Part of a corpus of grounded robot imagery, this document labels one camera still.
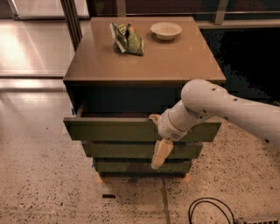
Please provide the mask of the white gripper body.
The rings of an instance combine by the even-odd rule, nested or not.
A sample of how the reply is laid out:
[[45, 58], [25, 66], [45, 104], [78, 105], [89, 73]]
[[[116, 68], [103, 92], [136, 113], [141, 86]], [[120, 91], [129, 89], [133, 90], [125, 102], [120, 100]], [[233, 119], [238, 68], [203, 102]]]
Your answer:
[[185, 109], [167, 109], [157, 121], [158, 134], [165, 140], [177, 142], [189, 129], [190, 114]]

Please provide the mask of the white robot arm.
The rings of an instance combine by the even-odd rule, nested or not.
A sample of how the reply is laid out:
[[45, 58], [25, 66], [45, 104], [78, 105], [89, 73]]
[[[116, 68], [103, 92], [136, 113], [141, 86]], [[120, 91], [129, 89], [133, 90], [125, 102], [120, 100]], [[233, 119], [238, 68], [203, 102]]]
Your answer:
[[151, 160], [160, 168], [170, 155], [173, 144], [189, 129], [209, 118], [223, 118], [275, 147], [280, 146], [280, 108], [233, 96], [207, 80], [190, 80], [182, 88], [181, 100], [161, 115], [150, 115], [162, 137], [156, 141]]

